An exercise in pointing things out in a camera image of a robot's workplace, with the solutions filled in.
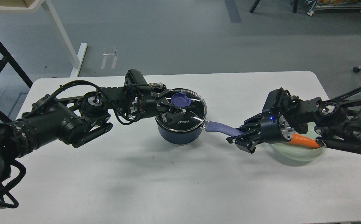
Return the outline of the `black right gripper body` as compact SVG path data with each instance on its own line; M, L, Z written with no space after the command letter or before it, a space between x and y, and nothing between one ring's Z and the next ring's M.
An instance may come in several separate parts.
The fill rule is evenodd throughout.
M289 142L294 134L284 117L263 117L258 132L259 141L269 144Z

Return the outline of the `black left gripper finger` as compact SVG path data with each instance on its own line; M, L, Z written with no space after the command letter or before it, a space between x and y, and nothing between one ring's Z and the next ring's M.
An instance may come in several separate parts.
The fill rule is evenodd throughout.
M156 105L158 114L155 116L155 121L158 123L178 123L188 119L187 111L191 110L193 106L178 107L173 105Z
M186 108L186 94L180 90L171 90L167 88L155 88L156 107L162 108Z

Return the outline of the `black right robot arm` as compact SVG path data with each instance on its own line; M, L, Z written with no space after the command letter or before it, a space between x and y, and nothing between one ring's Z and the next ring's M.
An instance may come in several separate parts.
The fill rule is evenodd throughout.
M288 90L275 89L262 112L246 119L237 128L240 133L226 140L254 153L261 143L294 143L297 134L306 134L308 123L313 122L318 134L314 143L361 155L361 98L348 100L360 92L361 87L323 101L320 97L302 100Z

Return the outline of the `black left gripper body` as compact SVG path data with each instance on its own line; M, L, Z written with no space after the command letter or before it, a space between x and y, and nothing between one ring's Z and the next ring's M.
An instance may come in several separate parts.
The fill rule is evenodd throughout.
M134 100L130 104L130 117L134 120L160 116L168 111L164 99L168 93L163 83L131 84L130 93Z

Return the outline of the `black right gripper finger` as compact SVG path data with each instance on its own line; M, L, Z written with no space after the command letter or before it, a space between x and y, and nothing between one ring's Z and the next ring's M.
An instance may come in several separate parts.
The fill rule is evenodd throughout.
M255 116L252 116L249 119L246 119L240 127L236 128L242 132L249 132L251 130L257 129L260 127L261 120L263 118L262 113L258 113Z
M256 131L247 131L238 136L228 137L226 140L230 144L236 144L240 150L253 154L256 146L260 144L259 138Z

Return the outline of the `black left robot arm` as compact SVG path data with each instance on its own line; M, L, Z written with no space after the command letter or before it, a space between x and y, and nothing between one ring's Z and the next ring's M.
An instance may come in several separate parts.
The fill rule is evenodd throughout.
M122 125L163 116L165 123L179 122L195 109L181 90L163 83L147 83L142 73L128 70L123 87L100 87L85 80L61 85L32 105L21 118L0 122L0 208L17 208L10 194L25 176L16 159L55 140L77 148L109 132L109 110Z

